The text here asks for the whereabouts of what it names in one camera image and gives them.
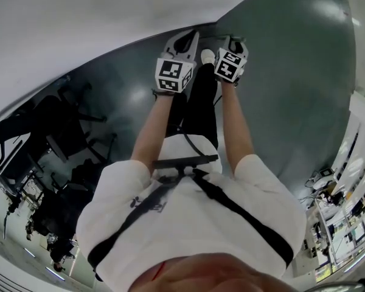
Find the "person's white shirt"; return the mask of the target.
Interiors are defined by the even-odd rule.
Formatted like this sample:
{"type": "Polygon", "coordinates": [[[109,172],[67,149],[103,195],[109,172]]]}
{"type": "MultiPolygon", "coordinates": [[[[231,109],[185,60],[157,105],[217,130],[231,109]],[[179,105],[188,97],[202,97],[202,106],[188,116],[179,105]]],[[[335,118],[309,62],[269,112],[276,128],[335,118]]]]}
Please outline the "person's white shirt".
{"type": "MultiPolygon", "coordinates": [[[[164,138],[177,158],[190,153],[182,136],[164,138]]],[[[113,292],[128,292],[150,268],[196,254],[230,254],[282,280],[300,250],[306,216],[300,203],[255,154],[232,177],[208,166],[179,178],[154,178],[127,160],[104,169],[77,223],[84,256],[113,292]]]]}

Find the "white counter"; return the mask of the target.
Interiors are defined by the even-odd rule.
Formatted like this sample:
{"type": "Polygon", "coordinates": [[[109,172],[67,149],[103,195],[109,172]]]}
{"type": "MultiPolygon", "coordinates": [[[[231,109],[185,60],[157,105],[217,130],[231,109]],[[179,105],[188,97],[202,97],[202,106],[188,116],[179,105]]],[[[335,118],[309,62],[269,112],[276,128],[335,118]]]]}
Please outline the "white counter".
{"type": "Polygon", "coordinates": [[[307,208],[307,230],[292,264],[295,277],[315,283],[348,275],[365,262],[365,97],[350,98],[349,121],[333,164],[335,181],[300,199],[307,208]]]}

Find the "person's left forearm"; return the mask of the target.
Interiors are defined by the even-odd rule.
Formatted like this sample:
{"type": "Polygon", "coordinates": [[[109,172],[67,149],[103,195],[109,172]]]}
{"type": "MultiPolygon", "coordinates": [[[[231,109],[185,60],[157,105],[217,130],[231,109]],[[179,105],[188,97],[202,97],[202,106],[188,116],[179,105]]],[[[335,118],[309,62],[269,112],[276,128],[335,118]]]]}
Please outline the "person's left forearm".
{"type": "Polygon", "coordinates": [[[133,148],[131,160],[143,163],[151,175],[153,162],[159,158],[166,135],[172,102],[172,96],[157,97],[133,148]]]}

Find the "black office chair with headrest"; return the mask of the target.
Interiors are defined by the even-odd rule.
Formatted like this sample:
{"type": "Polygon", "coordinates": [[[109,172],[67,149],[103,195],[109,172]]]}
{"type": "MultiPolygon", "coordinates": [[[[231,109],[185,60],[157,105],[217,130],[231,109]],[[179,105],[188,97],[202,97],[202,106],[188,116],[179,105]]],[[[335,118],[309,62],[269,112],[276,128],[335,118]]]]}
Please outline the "black office chair with headrest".
{"type": "Polygon", "coordinates": [[[90,83],[86,83],[74,103],[69,103],[65,93],[70,91],[70,87],[64,86],[57,93],[58,105],[52,106],[52,112],[42,120],[47,125],[46,142],[51,150],[63,161],[66,162],[70,156],[73,156],[83,150],[89,150],[100,162],[105,162],[93,145],[98,141],[87,138],[90,132],[85,133],[80,122],[106,122],[106,117],[94,117],[81,113],[78,109],[82,104],[84,95],[87,91],[92,90],[90,83]]]}

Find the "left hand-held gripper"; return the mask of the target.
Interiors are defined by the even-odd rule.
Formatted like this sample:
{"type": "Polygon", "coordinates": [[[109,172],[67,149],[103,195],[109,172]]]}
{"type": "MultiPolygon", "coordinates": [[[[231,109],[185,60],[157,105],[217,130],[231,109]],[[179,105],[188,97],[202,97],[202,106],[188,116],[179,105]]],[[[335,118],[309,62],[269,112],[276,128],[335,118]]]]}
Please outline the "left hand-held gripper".
{"type": "Polygon", "coordinates": [[[174,93],[184,91],[193,77],[200,33],[186,30],[168,40],[166,51],[158,58],[155,80],[158,89],[174,93]]]}

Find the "black chest mount bar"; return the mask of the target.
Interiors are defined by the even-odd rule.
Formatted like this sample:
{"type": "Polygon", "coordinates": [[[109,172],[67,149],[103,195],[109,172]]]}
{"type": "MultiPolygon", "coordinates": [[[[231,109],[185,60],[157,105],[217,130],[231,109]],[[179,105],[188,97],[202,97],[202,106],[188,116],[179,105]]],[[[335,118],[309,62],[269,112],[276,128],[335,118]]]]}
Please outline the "black chest mount bar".
{"type": "Polygon", "coordinates": [[[164,159],[153,161],[154,169],[170,169],[170,168],[185,168],[185,167],[196,167],[198,165],[208,164],[218,160],[218,155],[204,155],[204,156],[193,156],[187,158],[176,158],[176,159],[164,159]]]}

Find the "person's white right shoe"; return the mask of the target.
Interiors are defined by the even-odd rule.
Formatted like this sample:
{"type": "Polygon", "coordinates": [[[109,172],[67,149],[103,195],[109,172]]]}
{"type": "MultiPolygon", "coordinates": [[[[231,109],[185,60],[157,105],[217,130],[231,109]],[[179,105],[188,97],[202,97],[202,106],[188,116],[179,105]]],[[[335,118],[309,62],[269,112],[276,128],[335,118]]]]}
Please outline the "person's white right shoe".
{"type": "Polygon", "coordinates": [[[202,65],[215,65],[215,53],[211,49],[203,49],[200,54],[202,65]]]}

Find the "person's right forearm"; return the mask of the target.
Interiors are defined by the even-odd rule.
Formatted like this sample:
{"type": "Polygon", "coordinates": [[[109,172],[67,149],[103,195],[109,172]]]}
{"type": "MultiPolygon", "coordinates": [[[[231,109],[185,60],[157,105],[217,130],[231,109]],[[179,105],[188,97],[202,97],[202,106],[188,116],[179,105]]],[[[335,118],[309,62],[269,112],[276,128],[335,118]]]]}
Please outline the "person's right forearm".
{"type": "Polygon", "coordinates": [[[226,156],[232,173],[235,173],[238,163],[245,156],[254,154],[254,147],[234,84],[222,81],[221,93],[226,156]]]}

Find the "person's black trousers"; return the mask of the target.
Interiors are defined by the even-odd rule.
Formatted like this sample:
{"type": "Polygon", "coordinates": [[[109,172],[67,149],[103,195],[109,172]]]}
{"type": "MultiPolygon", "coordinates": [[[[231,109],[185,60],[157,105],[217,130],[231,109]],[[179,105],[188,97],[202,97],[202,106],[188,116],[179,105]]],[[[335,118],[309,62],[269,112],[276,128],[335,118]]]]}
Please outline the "person's black trousers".
{"type": "Polygon", "coordinates": [[[214,65],[206,63],[197,70],[190,95],[175,94],[170,109],[166,136],[179,133],[180,126],[186,134],[201,135],[218,148],[217,123],[214,98],[218,83],[214,65]]]}

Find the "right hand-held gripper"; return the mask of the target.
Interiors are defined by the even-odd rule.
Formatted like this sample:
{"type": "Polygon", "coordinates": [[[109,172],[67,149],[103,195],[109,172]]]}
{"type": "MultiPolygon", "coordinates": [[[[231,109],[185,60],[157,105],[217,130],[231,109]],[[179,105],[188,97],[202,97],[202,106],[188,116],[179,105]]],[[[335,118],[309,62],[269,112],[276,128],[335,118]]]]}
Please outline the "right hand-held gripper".
{"type": "Polygon", "coordinates": [[[241,38],[236,52],[234,41],[227,36],[224,41],[224,48],[220,47],[215,56],[215,78],[221,82],[236,84],[245,71],[247,57],[249,55],[245,39],[241,38]]]}

